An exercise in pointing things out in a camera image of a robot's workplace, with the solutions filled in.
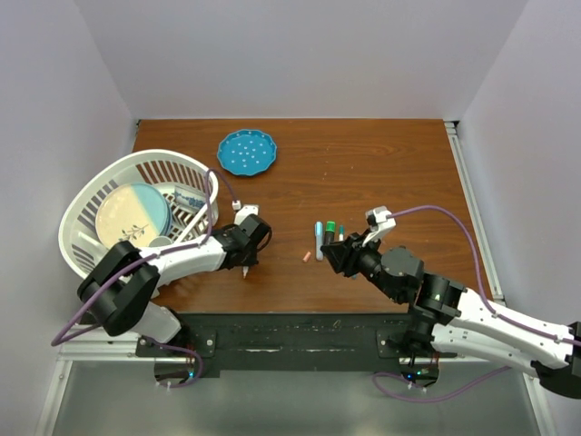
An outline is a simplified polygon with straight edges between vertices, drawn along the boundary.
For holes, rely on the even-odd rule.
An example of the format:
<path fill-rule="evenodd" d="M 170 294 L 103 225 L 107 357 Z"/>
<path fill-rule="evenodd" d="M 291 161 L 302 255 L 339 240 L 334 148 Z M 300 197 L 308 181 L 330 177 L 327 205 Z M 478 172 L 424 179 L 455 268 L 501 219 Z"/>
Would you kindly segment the black green highlighter pen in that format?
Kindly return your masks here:
<path fill-rule="evenodd" d="M 325 230 L 323 233 L 323 244 L 328 245 L 335 240 L 336 223 L 333 221 L 327 221 L 325 225 Z"/>

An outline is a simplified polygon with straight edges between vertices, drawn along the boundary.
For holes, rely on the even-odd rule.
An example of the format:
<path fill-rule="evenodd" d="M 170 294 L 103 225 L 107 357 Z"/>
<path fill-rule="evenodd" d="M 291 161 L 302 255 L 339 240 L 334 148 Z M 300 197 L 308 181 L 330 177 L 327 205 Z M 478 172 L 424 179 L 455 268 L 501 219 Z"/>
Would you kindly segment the light blue highlighter pen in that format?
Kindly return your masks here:
<path fill-rule="evenodd" d="M 320 221 L 317 221 L 314 225 L 314 234 L 315 234 L 315 258 L 318 262 L 322 262 L 324 259 L 323 252 L 321 247 L 323 245 L 323 224 Z"/>

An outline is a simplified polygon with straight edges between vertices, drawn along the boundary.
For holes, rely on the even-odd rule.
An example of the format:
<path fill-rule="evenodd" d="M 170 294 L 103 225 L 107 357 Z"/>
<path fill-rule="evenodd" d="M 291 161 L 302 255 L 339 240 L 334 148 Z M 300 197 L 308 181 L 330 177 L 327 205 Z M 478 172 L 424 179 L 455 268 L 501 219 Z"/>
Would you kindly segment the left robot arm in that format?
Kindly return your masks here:
<path fill-rule="evenodd" d="M 182 354 L 188 334 L 176 314 L 152 302 L 159 287 L 196 273 L 252 267 L 272 236 L 271 227 L 252 213 L 185 243 L 138 249 L 118 242 L 77 289 L 87 311 L 108 335 L 135 332 L 155 341 L 168 356 Z"/>

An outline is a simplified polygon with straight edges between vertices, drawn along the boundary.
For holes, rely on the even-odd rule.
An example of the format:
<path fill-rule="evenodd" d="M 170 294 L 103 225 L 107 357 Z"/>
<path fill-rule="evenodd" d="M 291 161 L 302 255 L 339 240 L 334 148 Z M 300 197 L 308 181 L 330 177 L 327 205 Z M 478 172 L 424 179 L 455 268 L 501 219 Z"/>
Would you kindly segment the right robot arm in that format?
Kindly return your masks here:
<path fill-rule="evenodd" d="M 455 353 L 496 362 L 539 380 L 562 397 L 580 397 L 580 325 L 535 319 L 480 296 L 460 282 L 427 272 L 403 246 L 379 251 L 354 233 L 322 246 L 331 268 L 359 274 L 390 300 L 405 304 L 411 321 L 394 344 L 410 356 Z"/>

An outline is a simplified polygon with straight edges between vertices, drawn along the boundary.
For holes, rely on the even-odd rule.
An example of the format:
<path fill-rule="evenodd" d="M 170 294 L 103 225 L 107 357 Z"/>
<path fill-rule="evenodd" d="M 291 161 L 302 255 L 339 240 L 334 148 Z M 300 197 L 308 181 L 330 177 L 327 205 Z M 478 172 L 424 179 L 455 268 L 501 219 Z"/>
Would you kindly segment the blue white patterned dish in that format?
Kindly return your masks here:
<path fill-rule="evenodd" d="M 199 196 L 196 192 L 190 191 L 181 186 L 176 186 L 174 188 L 173 197 L 182 208 L 192 211 L 200 211 L 206 204 L 204 196 Z"/>

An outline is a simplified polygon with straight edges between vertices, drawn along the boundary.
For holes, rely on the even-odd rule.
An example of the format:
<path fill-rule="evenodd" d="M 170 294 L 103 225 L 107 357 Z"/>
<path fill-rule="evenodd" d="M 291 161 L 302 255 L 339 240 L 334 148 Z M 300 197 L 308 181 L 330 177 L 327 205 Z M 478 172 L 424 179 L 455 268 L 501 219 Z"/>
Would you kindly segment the white cup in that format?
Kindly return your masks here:
<path fill-rule="evenodd" d="M 168 236 L 158 236 L 149 243 L 150 248 L 160 248 L 172 244 L 172 239 Z"/>

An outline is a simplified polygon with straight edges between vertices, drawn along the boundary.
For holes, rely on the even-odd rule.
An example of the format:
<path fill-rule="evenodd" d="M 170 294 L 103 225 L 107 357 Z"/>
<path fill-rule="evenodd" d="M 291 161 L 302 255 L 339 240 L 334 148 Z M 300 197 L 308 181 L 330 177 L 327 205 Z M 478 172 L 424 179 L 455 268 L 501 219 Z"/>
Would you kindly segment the teal dotted plate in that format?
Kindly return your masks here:
<path fill-rule="evenodd" d="M 241 129 L 219 143 L 217 159 L 222 169 L 236 176 L 253 177 L 267 172 L 277 159 L 278 147 L 261 130 Z"/>

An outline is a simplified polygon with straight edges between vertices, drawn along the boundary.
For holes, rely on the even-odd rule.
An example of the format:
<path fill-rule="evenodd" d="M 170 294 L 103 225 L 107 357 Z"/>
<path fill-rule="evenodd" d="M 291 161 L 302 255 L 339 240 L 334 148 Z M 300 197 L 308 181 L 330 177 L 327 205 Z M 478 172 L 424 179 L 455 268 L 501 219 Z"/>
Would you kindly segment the beige blue plate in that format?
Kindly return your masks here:
<path fill-rule="evenodd" d="M 97 209 L 95 230 L 102 245 L 127 241 L 138 248 L 165 236 L 172 223 L 168 201 L 148 183 L 128 183 L 105 196 Z"/>

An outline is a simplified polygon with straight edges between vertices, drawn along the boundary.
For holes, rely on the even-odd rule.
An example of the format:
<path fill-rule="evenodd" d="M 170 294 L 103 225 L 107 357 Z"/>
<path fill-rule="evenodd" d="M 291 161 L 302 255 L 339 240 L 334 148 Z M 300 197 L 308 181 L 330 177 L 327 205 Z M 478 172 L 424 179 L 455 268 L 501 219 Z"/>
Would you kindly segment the white plastic basket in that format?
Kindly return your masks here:
<path fill-rule="evenodd" d="M 185 154 L 153 149 L 129 154 L 97 174 L 77 194 L 60 223 L 61 254 L 81 278 L 114 244 L 147 248 L 154 239 L 172 243 L 203 235 L 219 217 L 219 183 L 208 168 Z"/>

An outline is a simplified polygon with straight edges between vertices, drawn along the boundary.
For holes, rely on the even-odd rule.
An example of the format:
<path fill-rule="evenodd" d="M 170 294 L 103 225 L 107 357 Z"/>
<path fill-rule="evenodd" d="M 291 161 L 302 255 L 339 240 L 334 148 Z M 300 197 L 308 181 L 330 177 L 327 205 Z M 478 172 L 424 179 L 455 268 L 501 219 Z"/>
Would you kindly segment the aluminium table frame rail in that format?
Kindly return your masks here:
<path fill-rule="evenodd" d="M 465 195 L 470 220 L 478 241 L 478 247 L 492 299 L 494 302 L 506 306 L 506 298 L 497 276 L 496 265 L 489 248 L 486 231 L 482 223 L 480 210 L 478 209 L 478 202 L 468 174 L 468 167 L 464 159 L 462 144 L 458 136 L 458 125 L 459 121 L 444 121 L 448 141 L 458 170 L 459 180 Z M 539 380 L 526 374 L 523 374 L 522 377 L 539 433 L 541 435 L 557 435 L 556 422 L 553 413 L 550 410 L 545 391 L 541 387 Z"/>

